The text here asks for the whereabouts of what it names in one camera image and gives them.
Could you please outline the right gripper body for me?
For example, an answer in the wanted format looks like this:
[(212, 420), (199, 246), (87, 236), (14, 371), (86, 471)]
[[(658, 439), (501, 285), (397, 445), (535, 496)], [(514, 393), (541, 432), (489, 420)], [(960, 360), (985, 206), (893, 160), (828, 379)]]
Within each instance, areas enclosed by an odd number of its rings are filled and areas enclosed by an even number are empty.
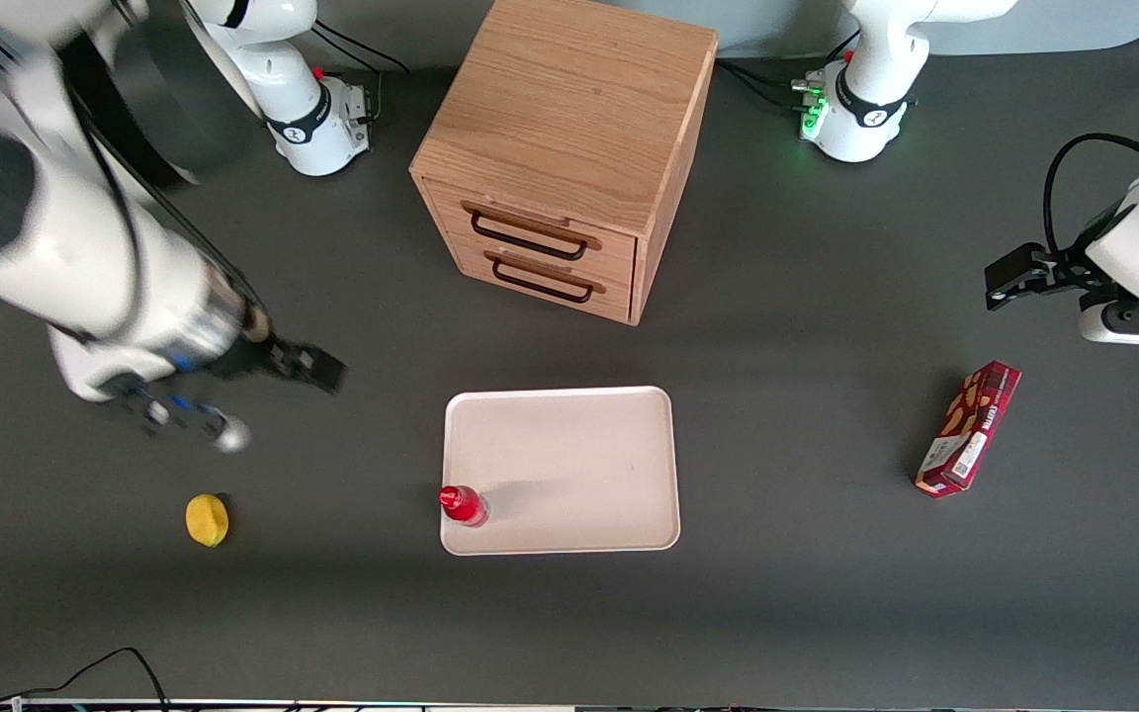
[(204, 306), (185, 321), (170, 342), (170, 365), (178, 373), (233, 380), (231, 346), (239, 338), (274, 338), (270, 313), (244, 296), (211, 292)]

